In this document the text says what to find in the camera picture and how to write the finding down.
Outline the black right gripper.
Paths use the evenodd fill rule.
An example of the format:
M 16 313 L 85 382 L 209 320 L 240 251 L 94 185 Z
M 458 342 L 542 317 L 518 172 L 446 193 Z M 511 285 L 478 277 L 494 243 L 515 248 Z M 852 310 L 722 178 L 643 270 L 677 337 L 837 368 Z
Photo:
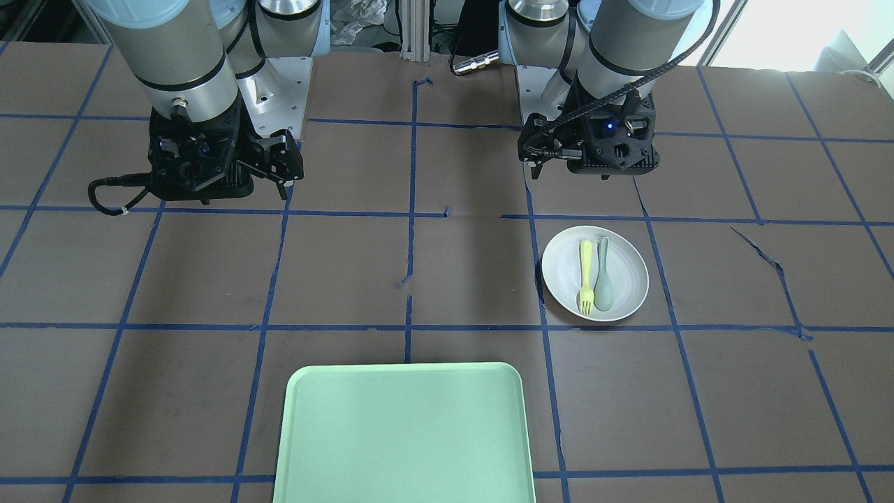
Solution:
M 290 129 L 275 131 L 266 138 L 251 131 L 240 134 L 237 160 L 245 163 L 252 175 L 274 182 L 282 191 L 283 201 L 290 197 L 294 182 L 305 177 L 303 157 Z

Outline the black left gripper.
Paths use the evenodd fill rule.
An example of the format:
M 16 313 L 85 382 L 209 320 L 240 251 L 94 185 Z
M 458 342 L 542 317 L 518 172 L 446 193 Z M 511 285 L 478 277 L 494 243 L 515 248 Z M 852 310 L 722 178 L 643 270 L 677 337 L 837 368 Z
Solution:
M 543 165 L 550 160 L 579 161 L 579 147 L 562 146 L 555 139 L 552 122 L 545 115 L 531 114 L 523 125 L 518 136 L 518 160 L 527 163 L 531 171 L 531 179 L 540 178 Z

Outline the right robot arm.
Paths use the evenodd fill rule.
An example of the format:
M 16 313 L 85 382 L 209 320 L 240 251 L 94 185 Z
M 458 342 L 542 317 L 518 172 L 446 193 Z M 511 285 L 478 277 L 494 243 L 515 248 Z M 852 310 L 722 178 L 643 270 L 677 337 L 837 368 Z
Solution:
M 87 186 L 137 187 L 161 201 L 245 198 L 256 179 L 280 198 L 304 176 L 306 77 L 282 73 L 331 49 L 328 1 L 89 1 L 152 106 L 142 174 Z

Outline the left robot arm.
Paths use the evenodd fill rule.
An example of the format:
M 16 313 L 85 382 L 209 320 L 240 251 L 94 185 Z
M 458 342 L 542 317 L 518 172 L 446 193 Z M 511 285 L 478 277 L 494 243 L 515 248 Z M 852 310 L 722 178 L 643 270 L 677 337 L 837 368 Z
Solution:
M 719 1 L 504 1 L 502 63 L 550 68 L 545 112 L 528 112 L 518 159 L 532 179 L 563 161 L 572 174 L 648 174 L 654 147 L 657 80 L 712 34 Z

